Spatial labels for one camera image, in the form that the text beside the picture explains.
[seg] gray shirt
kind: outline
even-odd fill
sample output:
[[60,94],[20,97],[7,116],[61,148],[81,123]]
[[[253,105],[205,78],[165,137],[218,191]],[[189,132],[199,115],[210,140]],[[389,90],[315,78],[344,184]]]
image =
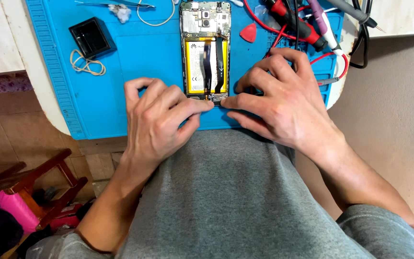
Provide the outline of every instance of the gray shirt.
[[[414,258],[414,229],[354,205],[337,221],[290,149],[247,130],[197,131],[148,181],[117,258]],[[106,258],[77,234],[60,258]]]

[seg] black ribbon cable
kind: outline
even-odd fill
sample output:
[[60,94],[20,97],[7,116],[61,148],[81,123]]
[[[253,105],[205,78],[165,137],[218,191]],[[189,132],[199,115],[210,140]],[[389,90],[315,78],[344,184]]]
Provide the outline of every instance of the black ribbon cable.
[[223,38],[217,37],[217,86],[215,93],[219,94],[224,84]]
[[204,45],[204,92],[210,94],[212,90],[212,68],[210,67],[210,50],[212,45],[210,41],[206,41]]

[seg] blue silicone repair mat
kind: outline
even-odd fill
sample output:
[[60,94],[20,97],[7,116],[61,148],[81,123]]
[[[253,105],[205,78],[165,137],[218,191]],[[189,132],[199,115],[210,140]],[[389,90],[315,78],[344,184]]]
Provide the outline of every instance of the blue silicone repair mat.
[[[121,24],[107,7],[80,5],[73,0],[26,2],[58,104],[73,138],[96,139],[127,134],[123,89],[127,80],[155,77],[161,78],[167,85],[175,84],[183,89],[178,5],[170,21],[153,27],[142,23],[135,9],[132,9],[129,21]],[[143,3],[156,6],[152,10],[140,9],[141,17],[150,23],[158,24],[172,13],[170,0],[144,0]],[[324,9],[331,7],[324,0],[320,3]],[[254,9],[259,3],[258,0],[249,0],[249,4]],[[276,35],[257,26],[256,41],[244,41],[239,32],[253,20],[245,8],[231,6],[230,95],[235,95],[233,88],[239,78],[262,59]],[[342,12],[328,14],[338,39],[343,15]],[[105,22],[118,49],[97,59],[106,66],[103,76],[76,72],[69,62],[72,50],[78,47],[68,28],[92,17]],[[280,47],[290,45],[288,40],[280,43]],[[330,51],[326,48],[316,53],[306,43],[300,44],[300,49],[308,53],[310,60]],[[332,77],[335,63],[335,56],[315,63],[312,67],[317,79]],[[330,85],[321,87],[321,93],[327,104]],[[227,109],[215,107],[203,113],[199,129],[239,127],[236,121],[226,116],[226,112]]]

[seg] hand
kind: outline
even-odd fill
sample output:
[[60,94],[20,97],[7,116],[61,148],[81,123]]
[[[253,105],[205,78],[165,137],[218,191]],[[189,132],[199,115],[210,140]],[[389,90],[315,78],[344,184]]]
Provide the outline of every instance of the hand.
[[[322,145],[343,141],[327,114],[307,55],[290,48],[272,48],[270,53],[271,57],[257,62],[239,79],[236,91],[240,94],[221,101],[225,108],[245,110],[261,118],[240,111],[227,115],[242,127],[309,158]],[[296,72],[287,60],[295,64]],[[250,86],[263,91],[264,96],[244,93]]]
[[[144,86],[148,88],[139,98],[138,89]],[[167,87],[160,79],[130,80],[124,84],[124,90],[128,143],[121,162],[144,167],[149,172],[144,176],[147,178],[188,141],[199,127],[201,112],[211,110],[213,103],[187,98],[178,86]]]

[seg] smartphone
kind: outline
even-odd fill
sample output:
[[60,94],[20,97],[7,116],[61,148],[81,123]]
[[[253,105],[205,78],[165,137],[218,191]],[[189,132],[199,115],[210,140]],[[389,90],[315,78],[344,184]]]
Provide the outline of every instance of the smartphone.
[[231,4],[182,1],[180,32],[184,93],[220,105],[230,89]]

